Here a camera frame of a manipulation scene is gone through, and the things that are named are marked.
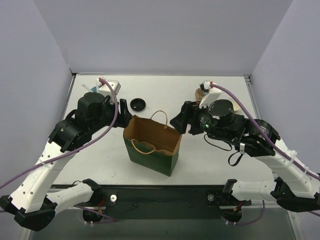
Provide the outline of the black coffee lid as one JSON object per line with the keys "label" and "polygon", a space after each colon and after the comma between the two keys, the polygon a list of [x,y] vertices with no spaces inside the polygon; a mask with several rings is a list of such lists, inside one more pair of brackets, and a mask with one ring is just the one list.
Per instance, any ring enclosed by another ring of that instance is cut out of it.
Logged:
{"label": "black coffee lid", "polygon": [[145,109],[146,102],[142,98],[134,98],[130,102],[130,107],[135,112],[141,112],[141,111],[143,111]]}

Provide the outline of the brown and green paper bag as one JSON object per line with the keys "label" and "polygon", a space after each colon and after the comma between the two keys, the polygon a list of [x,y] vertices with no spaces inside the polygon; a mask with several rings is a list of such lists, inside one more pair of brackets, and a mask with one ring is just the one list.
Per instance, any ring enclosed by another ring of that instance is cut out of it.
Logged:
{"label": "brown and green paper bag", "polygon": [[129,159],[141,166],[170,177],[179,158],[182,135],[150,118],[134,115],[123,130]]}

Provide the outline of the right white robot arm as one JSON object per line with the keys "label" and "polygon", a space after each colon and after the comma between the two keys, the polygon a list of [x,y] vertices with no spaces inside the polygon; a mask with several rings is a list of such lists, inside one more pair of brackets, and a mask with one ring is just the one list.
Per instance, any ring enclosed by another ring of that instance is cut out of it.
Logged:
{"label": "right white robot arm", "polygon": [[220,205],[258,200],[275,202],[296,213],[320,209],[320,181],[310,176],[305,166],[296,166],[297,154],[286,147],[269,123],[260,119],[252,123],[236,114],[231,101],[218,99],[208,107],[186,101],[170,124],[180,134],[206,133],[210,139],[232,145],[240,155],[255,158],[277,174],[277,178],[269,181],[227,180],[218,197]]}

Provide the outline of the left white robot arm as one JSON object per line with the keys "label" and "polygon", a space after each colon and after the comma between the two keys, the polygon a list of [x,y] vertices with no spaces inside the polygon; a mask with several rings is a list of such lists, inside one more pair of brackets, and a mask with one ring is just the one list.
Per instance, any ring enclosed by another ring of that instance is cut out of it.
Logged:
{"label": "left white robot arm", "polygon": [[87,92],[64,120],[58,122],[36,165],[22,184],[10,195],[0,198],[1,208],[23,228],[38,232],[58,213],[75,205],[100,203],[102,187],[92,179],[49,193],[65,165],[81,150],[96,141],[93,134],[102,128],[125,128],[132,114],[123,98],[111,102],[109,95]]}

